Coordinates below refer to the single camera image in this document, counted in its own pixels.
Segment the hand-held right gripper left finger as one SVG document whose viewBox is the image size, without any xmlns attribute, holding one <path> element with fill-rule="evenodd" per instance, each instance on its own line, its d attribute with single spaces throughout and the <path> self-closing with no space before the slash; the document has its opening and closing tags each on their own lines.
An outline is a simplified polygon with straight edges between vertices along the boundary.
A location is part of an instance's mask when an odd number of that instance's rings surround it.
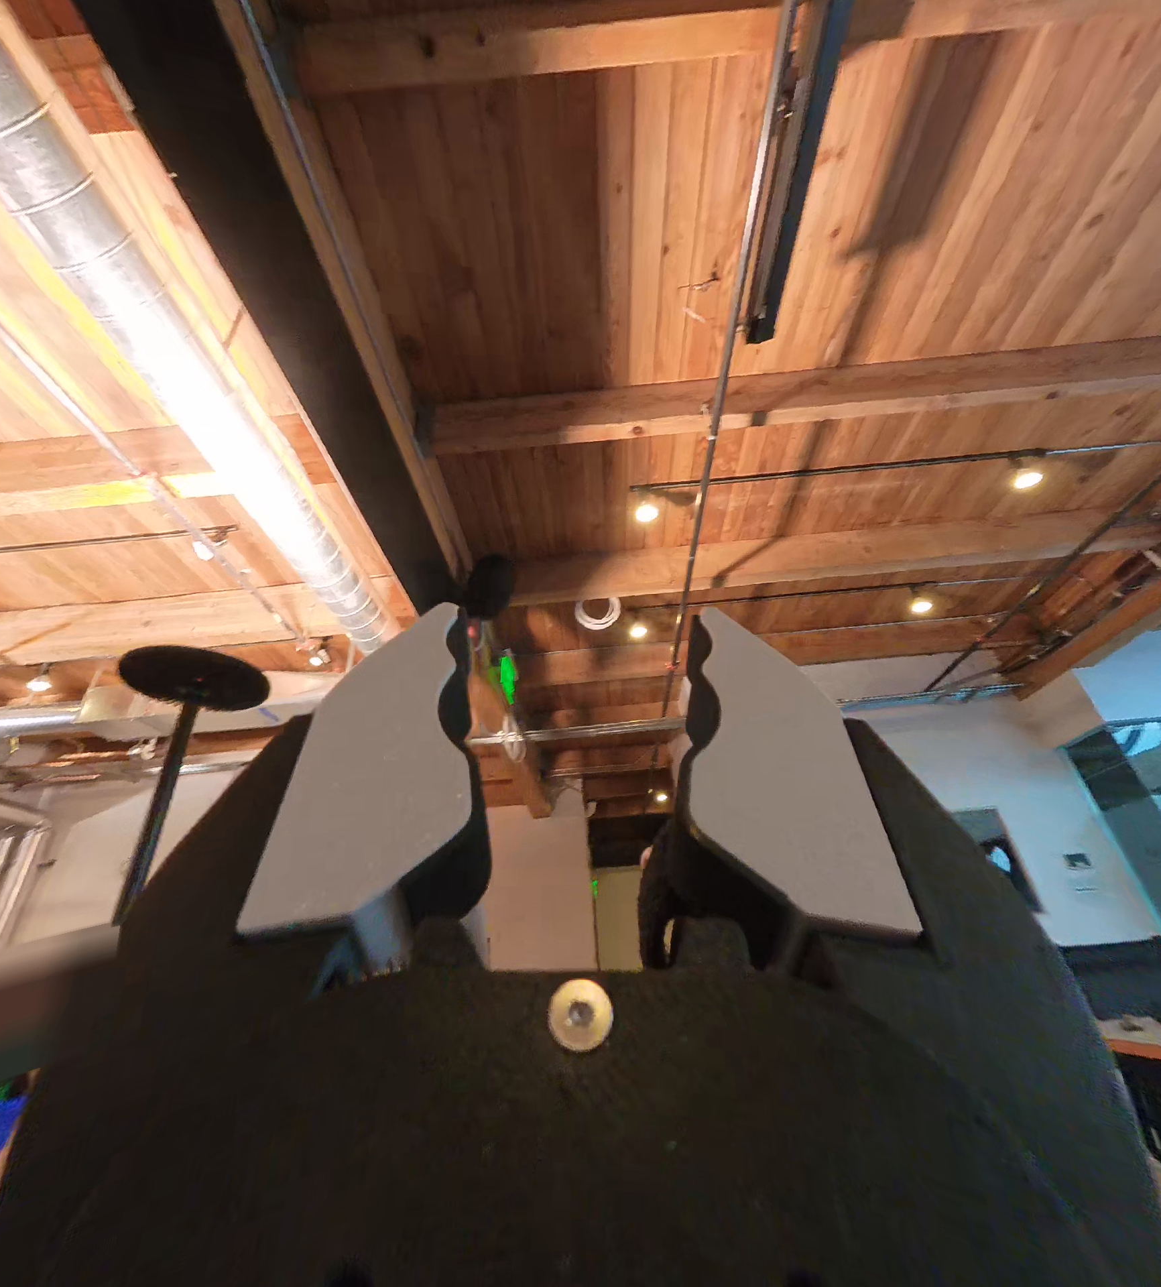
<svg viewBox="0 0 1161 1287">
<path fill-rule="evenodd" d="M 319 706 L 236 933 L 340 931 L 368 973 L 411 965 L 426 921 L 463 921 L 493 875 L 481 772 L 468 749 L 468 622 L 441 603 Z"/>
</svg>

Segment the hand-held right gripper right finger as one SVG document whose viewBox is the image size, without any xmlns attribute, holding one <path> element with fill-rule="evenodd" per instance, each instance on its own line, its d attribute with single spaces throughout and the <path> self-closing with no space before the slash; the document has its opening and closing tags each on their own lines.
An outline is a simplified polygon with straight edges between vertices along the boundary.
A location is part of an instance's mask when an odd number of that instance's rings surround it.
<svg viewBox="0 0 1161 1287">
<path fill-rule="evenodd" d="M 920 943 L 923 918 L 835 703 L 718 608 L 695 622 L 688 663 L 676 893 L 738 920 L 761 958 L 791 928 Z"/>
</svg>

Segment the black disc-topped pole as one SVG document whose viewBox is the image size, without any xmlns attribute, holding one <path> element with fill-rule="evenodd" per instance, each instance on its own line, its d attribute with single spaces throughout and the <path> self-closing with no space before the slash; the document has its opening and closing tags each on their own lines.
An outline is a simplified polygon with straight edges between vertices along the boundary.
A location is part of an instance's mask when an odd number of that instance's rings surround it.
<svg viewBox="0 0 1161 1287">
<path fill-rule="evenodd" d="M 198 718 L 203 711 L 246 713 L 262 706 L 271 695 L 267 678 L 249 663 L 188 647 L 128 651 L 120 658 L 120 678 L 141 696 L 176 704 L 178 718 L 113 913 L 117 926 L 128 918 L 151 877 Z"/>
</svg>

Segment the dark door window sign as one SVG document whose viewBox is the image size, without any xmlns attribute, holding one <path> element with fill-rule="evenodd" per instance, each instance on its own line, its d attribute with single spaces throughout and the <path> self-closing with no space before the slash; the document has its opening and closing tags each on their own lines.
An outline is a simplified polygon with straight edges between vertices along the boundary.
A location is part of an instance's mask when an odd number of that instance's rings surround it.
<svg viewBox="0 0 1161 1287">
<path fill-rule="evenodd" d="M 1023 897 L 1033 913 L 1042 912 L 1039 893 L 1028 875 L 1021 854 L 1003 815 L 996 809 L 975 809 L 953 814 L 955 822 L 980 847 L 988 862 L 994 865 L 1004 878 Z"/>
</svg>

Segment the silver air duct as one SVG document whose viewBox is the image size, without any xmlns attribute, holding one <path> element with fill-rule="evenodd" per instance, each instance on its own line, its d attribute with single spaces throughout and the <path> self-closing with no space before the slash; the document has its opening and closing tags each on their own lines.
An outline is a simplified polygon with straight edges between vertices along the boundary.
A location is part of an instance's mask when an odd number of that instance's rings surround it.
<svg viewBox="0 0 1161 1287">
<path fill-rule="evenodd" d="M 299 456 L 0 37 L 0 206 L 363 655 L 395 635 Z"/>
<path fill-rule="evenodd" d="M 247 764 L 284 724 L 315 713 L 339 675 L 269 671 L 267 701 L 239 713 L 204 709 L 188 764 L 229 771 Z M 0 708 L 0 787 L 148 781 L 165 764 L 181 708 L 125 685 L 98 685 L 84 700 Z"/>
</svg>

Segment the black ceiling track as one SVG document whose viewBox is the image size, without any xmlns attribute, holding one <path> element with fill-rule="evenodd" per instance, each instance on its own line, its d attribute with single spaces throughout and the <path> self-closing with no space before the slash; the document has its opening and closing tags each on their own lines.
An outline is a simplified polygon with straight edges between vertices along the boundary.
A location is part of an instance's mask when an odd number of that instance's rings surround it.
<svg viewBox="0 0 1161 1287">
<path fill-rule="evenodd" d="M 854 2 L 797 4 L 789 24 L 789 50 L 763 171 L 759 241 L 749 269 L 748 345 L 766 345 L 777 335 L 777 315 L 796 259 L 854 9 Z"/>
</svg>

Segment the black round ceiling fixture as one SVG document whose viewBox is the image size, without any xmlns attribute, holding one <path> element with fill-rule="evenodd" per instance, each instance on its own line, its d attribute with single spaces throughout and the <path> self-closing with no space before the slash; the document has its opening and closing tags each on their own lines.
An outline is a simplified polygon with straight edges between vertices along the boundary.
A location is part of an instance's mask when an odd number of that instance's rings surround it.
<svg viewBox="0 0 1161 1287">
<path fill-rule="evenodd" d="M 463 610 L 471 620 L 494 620 L 512 602 L 516 564 L 506 554 L 489 554 L 473 565 L 463 594 Z"/>
</svg>

